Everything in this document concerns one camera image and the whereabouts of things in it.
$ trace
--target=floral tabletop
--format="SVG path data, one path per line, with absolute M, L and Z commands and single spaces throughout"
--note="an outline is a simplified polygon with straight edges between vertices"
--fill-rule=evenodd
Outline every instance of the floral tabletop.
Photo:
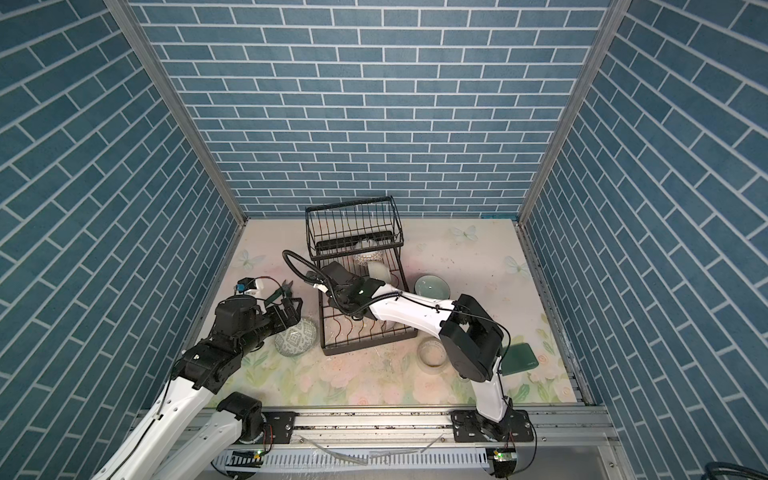
M 450 286 L 451 298 L 473 296 L 509 329 L 512 343 L 531 345 L 539 366 L 502 379 L 513 402 L 576 401 L 510 220 L 403 219 L 402 229 L 402 265 L 409 285 L 422 275 L 437 275 Z M 304 220 L 250 220 L 216 301 L 231 295 L 245 276 L 294 280 L 293 295 L 304 299 L 302 315 L 318 322 L 317 292 L 285 265 L 280 253 L 286 248 L 308 256 Z M 201 336 L 213 320 L 212 308 Z M 474 403 L 469 382 L 450 364 L 437 374 L 420 368 L 416 347 L 426 336 L 420 332 L 414 339 L 335 356 L 323 355 L 317 341 L 297 357 L 280 355 L 270 337 L 262 349 L 243 359 L 242 368 L 211 406 L 233 391 L 258 398 L 265 406 Z

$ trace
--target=white patterned bowl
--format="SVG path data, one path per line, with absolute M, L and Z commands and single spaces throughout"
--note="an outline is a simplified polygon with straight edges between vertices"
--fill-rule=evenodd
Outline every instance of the white patterned bowl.
M 317 340 L 317 326 L 303 316 L 284 332 L 275 335 L 275 348 L 282 356 L 298 356 L 311 349 Z

